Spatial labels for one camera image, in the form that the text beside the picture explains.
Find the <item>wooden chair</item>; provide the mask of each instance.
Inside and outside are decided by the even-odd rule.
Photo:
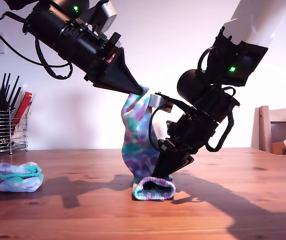
[[[259,149],[286,155],[286,108],[269,110],[269,106],[261,106],[259,115]]]

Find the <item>wire basket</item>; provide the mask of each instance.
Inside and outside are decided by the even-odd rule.
[[[27,115],[11,117],[12,111],[0,111],[0,153],[25,149],[27,151]]]

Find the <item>colorful sock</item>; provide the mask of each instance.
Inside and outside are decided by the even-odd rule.
[[[19,166],[0,163],[0,191],[32,193],[43,182],[44,175],[41,172],[42,169],[34,162]]]
[[[162,178],[151,177],[158,160],[148,138],[148,125],[152,108],[148,106],[150,93],[143,88],[143,95],[130,94],[123,109],[125,138],[122,156],[125,164],[134,174],[133,195],[138,200],[166,200],[175,194],[175,185],[169,175]],[[157,137],[152,129],[152,140]]]

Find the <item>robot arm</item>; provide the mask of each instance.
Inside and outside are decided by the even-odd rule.
[[[5,1],[15,10],[37,2]],[[116,11],[108,0],[101,0],[90,9],[88,0],[40,0],[26,19],[13,13],[7,16],[22,22],[25,34],[35,36],[35,48],[41,65],[52,77],[70,77],[73,63],[86,72],[84,79],[93,82],[95,87],[142,94],[141,87],[125,64],[124,49],[118,41],[121,35],[115,32],[110,39],[104,35],[116,18]],[[55,75],[41,53],[39,41],[69,63],[71,72],[67,77]]]

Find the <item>rolled sock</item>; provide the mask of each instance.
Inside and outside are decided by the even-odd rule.
[[[42,169],[34,162],[19,166],[0,163],[0,191],[2,192],[34,192],[42,184]]]

